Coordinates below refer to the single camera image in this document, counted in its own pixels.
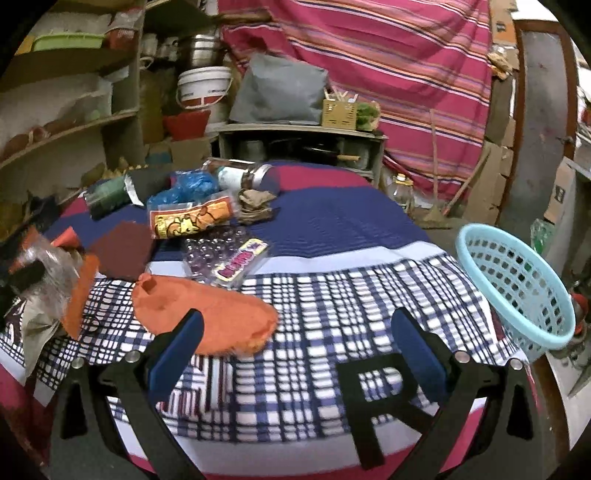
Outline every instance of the bag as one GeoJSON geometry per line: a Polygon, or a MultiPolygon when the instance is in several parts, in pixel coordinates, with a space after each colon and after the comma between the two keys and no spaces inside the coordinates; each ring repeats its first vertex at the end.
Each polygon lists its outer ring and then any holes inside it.
{"type": "Polygon", "coordinates": [[[328,72],[303,61],[254,54],[230,112],[232,122],[320,125],[328,72]]]}

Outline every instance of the pink striped curtain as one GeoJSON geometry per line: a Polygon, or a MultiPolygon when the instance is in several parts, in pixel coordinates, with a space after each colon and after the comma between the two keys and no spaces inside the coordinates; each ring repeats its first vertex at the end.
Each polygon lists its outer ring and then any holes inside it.
{"type": "Polygon", "coordinates": [[[342,90],[375,100],[384,163],[432,191],[429,110],[436,110],[439,189],[451,198],[474,169],[488,116],[486,0],[219,0],[220,12],[266,9],[273,22],[225,27],[241,69],[253,52],[325,68],[342,90]]]}

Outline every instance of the small wooden crate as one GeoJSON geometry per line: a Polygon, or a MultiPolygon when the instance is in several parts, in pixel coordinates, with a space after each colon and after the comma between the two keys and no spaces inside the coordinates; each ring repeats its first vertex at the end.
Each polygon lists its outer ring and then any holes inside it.
{"type": "Polygon", "coordinates": [[[357,103],[339,102],[337,100],[323,100],[323,127],[355,130],[356,121],[357,103]]]}

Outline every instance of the plaid bedsheet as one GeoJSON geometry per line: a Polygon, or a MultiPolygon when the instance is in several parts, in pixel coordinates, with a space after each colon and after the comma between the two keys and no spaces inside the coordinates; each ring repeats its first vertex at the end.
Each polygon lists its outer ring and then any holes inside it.
{"type": "MultiPolygon", "coordinates": [[[[153,335],[134,318],[132,288],[124,281],[96,282],[80,342],[56,339],[44,350],[38,373],[43,383],[57,388],[78,355],[104,363],[145,349],[153,335]]],[[[321,274],[258,275],[247,279],[241,291],[277,309],[277,331],[254,357],[228,359],[232,386],[218,410],[196,415],[167,406],[164,421],[176,435],[289,442],[348,432],[336,364],[398,351],[389,329],[396,307],[406,307],[452,351],[465,349],[479,362],[503,364],[517,351],[507,338],[494,344],[480,292],[447,254],[321,274]]],[[[24,363],[22,346],[10,334],[0,335],[0,348],[24,363]]],[[[190,394],[192,368],[179,379],[176,398],[190,394]]],[[[401,386],[393,369],[368,372],[360,381],[368,399],[395,394],[401,386]]],[[[426,406],[428,401],[419,391],[415,403],[426,406]]],[[[112,411],[126,421],[118,402],[113,401],[112,411]]],[[[375,419],[386,421],[392,418],[375,419]]]]}

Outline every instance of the wooden door frame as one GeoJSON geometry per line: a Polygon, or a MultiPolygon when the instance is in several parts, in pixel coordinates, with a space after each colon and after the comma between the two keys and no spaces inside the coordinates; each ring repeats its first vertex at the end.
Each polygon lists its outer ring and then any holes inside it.
{"type": "MultiPolygon", "coordinates": [[[[562,49],[564,52],[564,66],[566,68],[566,83],[567,83],[567,98],[568,98],[568,112],[566,124],[566,136],[569,135],[574,141],[577,136],[577,87],[579,84],[579,73],[577,70],[577,60],[574,56],[574,48],[569,34],[562,25],[558,22],[549,20],[515,20],[515,33],[517,37],[517,48],[519,49],[519,65],[520,71],[517,78],[517,94],[515,95],[515,138],[513,144],[513,164],[511,166],[511,175],[507,179],[505,192],[499,206],[499,211],[502,212],[505,207],[507,197],[513,185],[515,178],[515,169],[517,162],[519,162],[519,151],[523,142],[523,126],[525,119],[525,56],[523,48],[523,32],[540,32],[557,35],[560,39],[562,49]]],[[[574,144],[565,144],[563,156],[571,160],[574,157],[574,144]]]]}
{"type": "MultiPolygon", "coordinates": [[[[558,22],[546,20],[516,20],[515,33],[517,37],[517,48],[519,49],[519,65],[521,69],[517,78],[517,94],[515,95],[515,138],[514,138],[514,161],[511,166],[511,175],[507,179],[507,187],[503,194],[503,199],[499,210],[505,206],[508,194],[515,178],[515,169],[519,162],[519,151],[523,143],[523,127],[525,120],[525,56],[523,47],[523,32],[540,32],[557,35],[560,39],[564,52],[564,65],[566,69],[567,82],[567,124],[566,136],[572,136],[576,140],[577,133],[577,87],[579,83],[579,74],[577,70],[574,48],[570,36],[558,22]]],[[[572,160],[574,157],[575,145],[565,144],[563,156],[572,160]]],[[[566,412],[561,399],[560,390],[556,379],[552,373],[548,360],[545,357],[540,358],[534,365],[533,370],[536,373],[538,391],[544,396],[544,403],[547,414],[550,418],[550,424],[553,431],[550,433],[555,441],[555,452],[557,464],[562,463],[569,452],[569,431],[566,420],[566,412]]]]}

